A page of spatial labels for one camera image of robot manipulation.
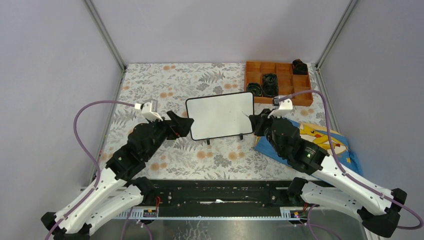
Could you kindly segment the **small whiteboard black frame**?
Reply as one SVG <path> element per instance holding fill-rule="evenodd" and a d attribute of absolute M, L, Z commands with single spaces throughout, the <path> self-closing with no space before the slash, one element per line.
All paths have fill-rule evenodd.
<path fill-rule="evenodd" d="M 187 117 L 194 119 L 190 129 L 191 139 L 239 137 L 253 133 L 251 122 L 242 114 L 254 114 L 254 95 L 236 92 L 220 95 L 192 97 L 185 101 Z"/>

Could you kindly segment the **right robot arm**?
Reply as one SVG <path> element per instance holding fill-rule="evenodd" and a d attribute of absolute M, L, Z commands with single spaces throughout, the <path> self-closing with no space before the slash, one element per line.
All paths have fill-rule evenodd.
<path fill-rule="evenodd" d="M 253 133 L 265 137 L 276 155 L 290 167 L 337 188 L 330 193 L 319 192 L 318 186 L 297 177 L 286 193 L 291 205 L 306 202 L 332 207 L 384 238 L 392 237 L 399 228 L 400 211 L 407 198 L 405 191 L 379 186 L 351 171 L 326 149 L 303 139 L 301 130 L 288 119 L 271 116 L 268 109 L 248 118 Z"/>

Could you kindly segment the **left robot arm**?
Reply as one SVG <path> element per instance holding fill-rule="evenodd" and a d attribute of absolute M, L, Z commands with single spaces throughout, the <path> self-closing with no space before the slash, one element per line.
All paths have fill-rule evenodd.
<path fill-rule="evenodd" d="M 155 200 L 146 177 L 134 178 L 166 140 L 186 137 L 194 119 L 167 112 L 168 119 L 151 118 L 136 125 L 127 143 L 107 161 L 96 179 L 68 206 L 41 217 L 55 240 L 88 240 L 123 211 Z"/>

